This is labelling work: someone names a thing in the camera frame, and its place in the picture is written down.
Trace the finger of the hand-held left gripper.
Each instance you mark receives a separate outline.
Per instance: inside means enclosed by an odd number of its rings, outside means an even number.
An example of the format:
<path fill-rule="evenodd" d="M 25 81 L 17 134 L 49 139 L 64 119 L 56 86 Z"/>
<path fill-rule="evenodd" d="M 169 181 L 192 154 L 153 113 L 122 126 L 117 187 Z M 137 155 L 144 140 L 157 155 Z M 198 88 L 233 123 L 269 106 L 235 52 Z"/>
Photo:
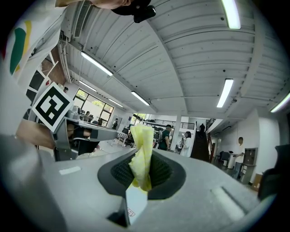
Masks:
<path fill-rule="evenodd" d="M 90 142 L 99 142 L 105 140 L 115 139 L 118 135 L 116 130 L 109 129 L 103 126 L 98 126 L 93 123 L 88 123 L 84 121 L 77 121 L 77 130 L 84 129 L 89 131 L 89 136 L 84 136 L 84 132 L 81 132 L 81 137 L 77 137 L 77 140 L 86 140 Z"/>

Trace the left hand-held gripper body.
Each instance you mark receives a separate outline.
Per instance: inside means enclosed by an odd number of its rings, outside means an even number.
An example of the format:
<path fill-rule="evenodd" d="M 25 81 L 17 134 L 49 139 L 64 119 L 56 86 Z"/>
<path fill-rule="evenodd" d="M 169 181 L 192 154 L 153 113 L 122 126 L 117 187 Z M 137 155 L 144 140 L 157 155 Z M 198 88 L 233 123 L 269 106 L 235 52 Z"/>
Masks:
<path fill-rule="evenodd" d="M 50 131 L 55 160 L 75 160 L 78 152 L 71 147 L 68 135 L 68 124 L 76 129 L 80 119 L 74 101 L 53 82 L 34 103 L 32 111 Z"/>

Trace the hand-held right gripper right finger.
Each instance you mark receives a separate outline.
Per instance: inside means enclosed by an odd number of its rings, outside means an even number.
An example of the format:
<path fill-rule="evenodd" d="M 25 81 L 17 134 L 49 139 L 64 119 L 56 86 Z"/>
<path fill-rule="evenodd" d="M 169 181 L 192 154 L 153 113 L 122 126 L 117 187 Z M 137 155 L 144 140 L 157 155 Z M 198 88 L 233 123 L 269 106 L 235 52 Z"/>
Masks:
<path fill-rule="evenodd" d="M 249 229 L 259 205 L 257 196 L 216 166 L 159 150 L 186 173 L 170 198 L 149 201 L 137 219 L 138 229 Z"/>

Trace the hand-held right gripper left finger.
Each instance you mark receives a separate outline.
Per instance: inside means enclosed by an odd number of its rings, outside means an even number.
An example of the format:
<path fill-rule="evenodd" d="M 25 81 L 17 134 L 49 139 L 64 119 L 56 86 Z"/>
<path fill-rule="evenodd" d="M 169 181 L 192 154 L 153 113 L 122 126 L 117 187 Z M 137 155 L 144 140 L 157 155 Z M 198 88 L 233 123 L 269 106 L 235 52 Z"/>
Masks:
<path fill-rule="evenodd" d="M 40 152 L 43 178 L 64 217 L 68 229 L 128 229 L 129 218 L 122 196 L 109 194 L 99 182 L 98 170 L 135 149 L 71 161 L 55 162 Z"/>

